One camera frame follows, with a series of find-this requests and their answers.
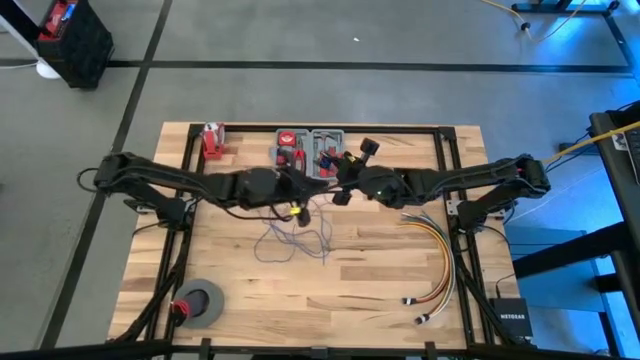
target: bundle of wires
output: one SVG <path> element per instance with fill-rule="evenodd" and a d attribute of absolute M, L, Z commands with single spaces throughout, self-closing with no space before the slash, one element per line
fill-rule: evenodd
<path fill-rule="evenodd" d="M 402 221 L 403 223 L 401 226 L 417 227 L 431 234 L 438 241 L 438 247 L 442 251 L 442 255 L 444 256 L 445 260 L 442 279 L 435 287 L 435 289 L 433 289 L 430 293 L 418 298 L 402 299 L 402 302 L 406 305 L 415 305 L 427 303 L 436 299 L 439 295 L 444 294 L 440 297 L 440 300 L 438 301 L 436 306 L 432 307 L 430 311 L 422 314 L 415 319 L 415 323 L 417 325 L 420 325 L 429 321 L 430 318 L 438 315 L 447 306 L 447 304 L 449 304 L 451 295 L 455 290 L 456 267 L 454 263 L 453 251 L 451 250 L 451 243 L 449 242 L 446 233 L 442 231 L 442 228 L 440 228 L 438 224 L 433 221 L 433 219 L 431 219 L 424 212 L 419 216 L 403 213 Z"/>
<path fill-rule="evenodd" d="M 326 257 L 329 255 L 329 251 L 331 250 L 330 242 L 331 242 L 331 237 L 333 235 L 333 228 L 331 226 L 331 223 L 325 219 L 324 213 L 322 212 L 322 207 L 329 204 L 330 201 L 328 201 L 326 198 L 324 200 L 325 200 L 325 203 L 321 205 L 319 205 L 313 199 L 310 200 L 310 202 L 313 203 L 316 207 L 311 213 L 311 217 L 316 216 L 316 214 L 318 214 L 320 217 L 320 231 L 305 230 L 302 232 L 296 232 L 295 225 L 293 225 L 293 229 L 291 231 L 286 231 L 282 229 L 281 225 L 279 225 L 276 220 L 272 219 L 271 217 L 272 213 L 276 213 L 276 212 L 274 208 L 270 208 L 269 209 L 270 214 L 267 215 L 267 218 L 271 220 L 263 220 L 263 223 L 266 224 L 268 228 L 262 234 L 262 236 L 258 238 L 258 241 L 256 241 L 256 243 L 253 245 L 253 255 L 255 256 L 256 260 L 264 263 L 285 263 L 290 261 L 293 258 L 293 256 L 296 254 L 296 252 L 299 250 L 312 258 L 322 259 L 322 264 L 324 265 L 326 261 Z M 289 255 L 281 259 L 265 259 L 260 256 L 258 252 L 258 247 L 260 243 L 262 243 L 262 241 L 270 233 L 273 233 L 279 242 L 285 245 L 289 245 L 291 247 L 291 252 L 289 253 Z M 317 238 L 317 241 L 320 245 L 317 250 L 309 247 L 309 245 L 307 245 L 306 243 L 300 240 L 301 237 L 304 237 L 309 234 Z"/>

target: white cord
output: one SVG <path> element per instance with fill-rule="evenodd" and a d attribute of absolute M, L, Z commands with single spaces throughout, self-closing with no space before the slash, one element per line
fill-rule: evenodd
<path fill-rule="evenodd" d="M 600 169 L 596 169 L 595 171 L 592 171 L 592 172 L 588 173 L 587 175 L 585 175 L 585 176 L 584 176 L 584 177 L 582 177 L 581 179 L 577 180 L 577 181 L 576 181 L 576 182 L 574 182 L 573 184 L 571 184 L 571 185 L 569 185 L 569 186 L 567 186 L 567 187 L 563 188 L 562 190 L 558 191 L 557 193 L 555 193 L 552 197 L 548 198 L 548 199 L 547 199 L 545 202 L 543 202 L 542 204 L 540 204 L 540 205 L 538 205 L 538 206 L 534 207 L 533 209 L 530 209 L 530 210 L 528 210 L 528 211 L 526 211 L 526 212 L 524 212 L 524 213 L 522 213 L 522 214 L 520 214 L 520 215 L 518 215 L 518 216 L 513 217 L 512 219 L 510 219 L 510 220 L 509 220 L 509 223 L 510 223 L 510 224 L 512 224 L 514 220 L 517 220 L 517 219 L 519 219 L 519 218 L 521 218 L 521 217 L 523 217 L 523 216 L 525 216 L 525 215 L 527 215 L 527 214 L 530 214 L 530 213 L 532 213 L 532 212 L 534 212 L 534 211 L 536 211 L 536 210 L 540 209 L 541 207 L 543 207 L 543 206 L 547 205 L 549 202 L 551 202 L 551 200 L 553 200 L 553 199 L 557 198 L 557 197 L 558 197 L 560 194 L 562 194 L 563 192 L 565 192 L 565 191 L 567 191 L 567 190 L 571 189 L 572 187 L 574 187 L 574 186 L 578 185 L 578 184 L 579 184 L 579 183 L 581 183 L 583 180 L 586 180 L 586 179 L 587 179 L 587 178 L 589 178 L 591 175 L 593 175 L 593 174 L 595 174 L 595 173 L 597 173 L 597 172 L 599 172 L 599 171 L 601 171 L 601 170 L 603 170 L 603 169 L 602 169 L 602 168 L 600 168 Z"/>
<path fill-rule="evenodd" d="M 4 67 L 0 67 L 0 70 L 23 69 L 23 68 L 27 68 L 27 67 L 36 66 L 36 65 L 38 65 L 37 62 L 33 63 L 33 64 L 18 65 L 18 66 L 4 66 Z"/>
<path fill-rule="evenodd" d="M 510 13 L 510 14 L 512 14 L 513 16 L 515 16 L 515 17 L 517 17 L 518 19 L 520 19 L 520 21 L 522 21 L 522 24 L 520 24 L 521 26 L 522 26 L 522 25 L 524 25 L 524 24 L 529 24 L 529 22 L 528 22 L 528 21 L 526 21 L 526 20 L 522 17 L 522 15 L 518 14 L 518 12 L 517 12 L 517 11 L 515 11 L 515 10 L 513 10 L 513 9 L 510 9 L 510 8 L 508 8 L 508 7 L 504 6 L 504 5 L 501 5 L 501 4 L 498 4 L 498 3 L 495 3 L 495 2 L 493 2 L 493 1 L 491 1 L 491 0 L 480 0 L 480 1 L 482 1 L 482 2 L 483 2 L 483 3 L 485 3 L 485 4 L 488 4 L 488 5 L 491 5 L 491 6 L 495 6 L 495 7 L 499 8 L 499 9 L 502 9 L 502 10 L 504 10 L 504 11 L 509 12 L 509 13 Z M 555 33 L 557 33 L 560 29 L 562 29 L 562 27 L 563 27 L 563 26 L 565 26 L 565 25 L 569 22 L 569 20 L 573 19 L 573 17 L 574 17 L 574 16 L 576 16 L 576 14 L 578 13 L 578 11 L 582 10 L 582 7 L 584 7 L 584 5 L 585 5 L 586 3 L 587 3 L 587 0 L 582 0 L 582 2 L 580 3 L 580 5 L 578 5 L 578 7 L 576 7 L 576 9 L 571 13 L 571 15 L 569 15 L 569 17 L 568 17 L 568 18 L 566 18 L 566 19 L 562 22 L 562 24 L 560 24 L 557 28 L 555 28 L 555 29 L 554 29 L 553 31 L 551 31 L 549 34 L 547 34 L 547 35 L 545 35 L 545 36 L 541 37 L 540 39 L 534 39 L 534 38 L 533 38 L 533 36 L 531 36 L 531 32 L 529 31 L 529 28 L 525 28 L 525 29 L 524 29 L 524 31 L 527 33 L 527 36 L 529 36 L 529 39 L 530 39 L 531 41 L 533 41 L 533 42 L 534 42 L 534 43 L 536 43 L 536 44 L 539 44 L 539 43 L 541 43 L 541 42 L 543 42 L 543 41 L 547 40 L 548 38 L 552 37 Z"/>

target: black clamp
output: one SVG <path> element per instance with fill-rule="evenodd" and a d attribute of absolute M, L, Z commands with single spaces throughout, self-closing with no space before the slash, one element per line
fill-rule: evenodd
<path fill-rule="evenodd" d="M 329 348 L 326 346 L 312 346 L 310 355 L 312 359 L 326 360 L 329 358 Z"/>

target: pliers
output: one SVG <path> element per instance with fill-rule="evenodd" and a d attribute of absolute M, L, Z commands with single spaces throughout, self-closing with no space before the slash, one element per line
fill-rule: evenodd
<path fill-rule="evenodd" d="M 304 155 L 304 144 L 300 141 L 300 138 L 296 139 L 296 147 L 293 150 L 293 167 L 297 170 L 300 170 L 302 173 L 305 173 L 307 170 L 307 159 Z"/>

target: gray tape roll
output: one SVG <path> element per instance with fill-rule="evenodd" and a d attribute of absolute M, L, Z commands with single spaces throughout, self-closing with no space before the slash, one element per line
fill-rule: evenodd
<path fill-rule="evenodd" d="M 187 329 L 206 329 L 214 321 L 218 320 L 224 308 L 224 293 L 217 285 L 205 279 L 193 279 L 184 283 L 178 291 L 174 299 L 181 299 L 188 293 L 196 290 L 204 291 L 209 297 L 209 305 L 207 309 L 199 316 L 189 318 L 182 323 L 181 326 Z"/>

